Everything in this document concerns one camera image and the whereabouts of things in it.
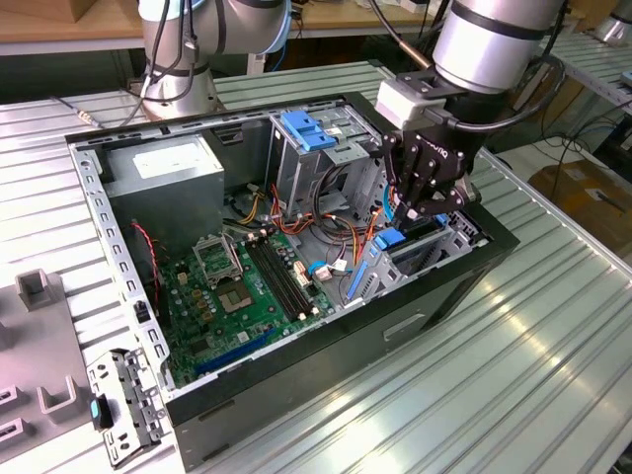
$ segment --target motherboard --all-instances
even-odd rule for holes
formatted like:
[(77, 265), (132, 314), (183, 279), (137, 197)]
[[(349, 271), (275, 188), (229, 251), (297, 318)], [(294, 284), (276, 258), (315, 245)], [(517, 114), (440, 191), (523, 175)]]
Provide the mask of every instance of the motherboard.
[(169, 312), (160, 322), (176, 386), (333, 313), (304, 269), (285, 236), (274, 232), (237, 242), (214, 237), (160, 265)]

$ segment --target cardboard box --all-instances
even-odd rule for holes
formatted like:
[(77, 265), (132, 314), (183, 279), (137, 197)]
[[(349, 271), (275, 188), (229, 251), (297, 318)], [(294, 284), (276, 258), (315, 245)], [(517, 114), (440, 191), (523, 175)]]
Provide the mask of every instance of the cardboard box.
[(0, 0), (0, 10), (75, 23), (97, 0)]
[[(550, 198), (557, 165), (529, 183)], [(632, 253), (632, 186), (603, 173), (588, 160), (562, 166), (554, 203), (622, 259)]]

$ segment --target aluminum profile table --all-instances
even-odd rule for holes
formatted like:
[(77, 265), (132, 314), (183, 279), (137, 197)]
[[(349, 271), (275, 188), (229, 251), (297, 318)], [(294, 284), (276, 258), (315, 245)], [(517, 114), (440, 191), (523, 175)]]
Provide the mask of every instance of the aluminum profile table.
[[(569, 76), (612, 105), (632, 101), (632, 89), (620, 80), (622, 72), (632, 70), (631, 45), (614, 47), (587, 34), (571, 34), (557, 39), (552, 54), (564, 62)], [(632, 113), (632, 104), (623, 110)]]
[[(359, 90), (368, 63), (217, 81), (230, 109)], [(70, 98), (107, 125), (134, 100)], [(0, 106), (0, 284), (60, 272), (86, 362), (135, 347), (51, 101)], [(520, 246), (455, 314), (196, 472), (605, 472), (632, 439), (632, 273), (488, 152), (473, 181)], [(86, 425), (0, 467), (109, 472)], [(123, 472), (182, 472), (173, 434)]]

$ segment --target green circuit board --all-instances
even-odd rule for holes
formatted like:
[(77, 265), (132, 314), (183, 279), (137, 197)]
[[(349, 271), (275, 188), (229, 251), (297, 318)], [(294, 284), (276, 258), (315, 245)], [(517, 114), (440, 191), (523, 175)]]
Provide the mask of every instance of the green circuit board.
[[(277, 253), (283, 253), (279, 258), (284, 261), (285, 270), (296, 278), (294, 271), (288, 267), (300, 259), (285, 236), (275, 234), (270, 237), (269, 243)], [(176, 262), (160, 266), (165, 282), (163, 291), (167, 292), (169, 305), (169, 324), (163, 321), (161, 327), (171, 351), (169, 367), (178, 387), (283, 339), (333, 312), (325, 293), (312, 282), (300, 290), (318, 308), (318, 313), (306, 315), (305, 320), (288, 318), (252, 261), (244, 242), (232, 244), (232, 247), (243, 275), (237, 280), (227, 278), (215, 289), (208, 286), (193, 251)], [(213, 247), (209, 252), (200, 252), (200, 256), (208, 272), (221, 271), (231, 265), (221, 246)], [(238, 307), (249, 301), (250, 304)]]

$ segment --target ram slot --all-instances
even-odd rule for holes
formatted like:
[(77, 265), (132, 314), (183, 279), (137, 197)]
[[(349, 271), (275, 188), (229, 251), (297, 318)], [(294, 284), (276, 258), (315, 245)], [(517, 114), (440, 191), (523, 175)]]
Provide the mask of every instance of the ram slot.
[(310, 303), (272, 247), (268, 243), (258, 242), (247, 245), (247, 250), (287, 318), (296, 321), (301, 313), (307, 315), (311, 310)]

